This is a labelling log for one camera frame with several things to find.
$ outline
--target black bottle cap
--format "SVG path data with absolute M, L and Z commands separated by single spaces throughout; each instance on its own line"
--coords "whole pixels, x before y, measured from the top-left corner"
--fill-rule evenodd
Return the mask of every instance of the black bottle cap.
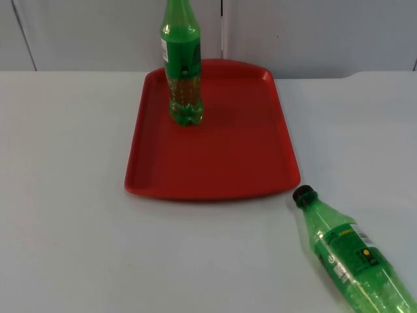
M 293 193 L 293 199 L 298 207 L 310 203 L 317 198 L 317 193 L 309 185 L 298 187 Z

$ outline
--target upright bottle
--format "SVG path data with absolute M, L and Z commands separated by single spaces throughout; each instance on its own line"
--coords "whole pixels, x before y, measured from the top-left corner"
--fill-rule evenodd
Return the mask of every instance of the upright bottle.
M 203 118 L 200 26 L 188 0 L 167 1 L 161 42 L 169 112 L 178 124 L 195 125 Z
M 321 202 L 310 186 L 293 199 L 304 212 L 310 246 L 356 313 L 415 313 L 417 304 L 356 221 Z

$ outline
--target lying bottle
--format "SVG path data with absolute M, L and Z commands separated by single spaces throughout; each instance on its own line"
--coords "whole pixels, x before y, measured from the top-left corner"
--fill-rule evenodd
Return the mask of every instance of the lying bottle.
M 310 186 L 293 194 L 310 246 L 356 313 L 415 313 L 417 304 L 356 221 L 321 202 Z

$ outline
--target plastic bottle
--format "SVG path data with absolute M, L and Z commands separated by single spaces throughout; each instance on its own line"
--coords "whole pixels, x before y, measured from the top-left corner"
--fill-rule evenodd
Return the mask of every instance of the plastic bottle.
M 203 118 L 200 27 L 188 0 L 168 0 L 161 42 L 169 112 L 182 126 L 198 124 Z
M 393 267 L 356 221 L 321 202 L 310 186 L 293 194 L 304 212 L 311 249 L 356 313 L 416 313 Z

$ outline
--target white table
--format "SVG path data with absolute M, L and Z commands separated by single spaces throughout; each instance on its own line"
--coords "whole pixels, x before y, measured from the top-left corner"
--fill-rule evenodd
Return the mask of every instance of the white table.
M 348 312 L 290 192 L 196 204 L 124 191 L 144 77 L 0 73 L 1 311 Z M 417 296 L 417 74 L 277 83 L 305 182 Z

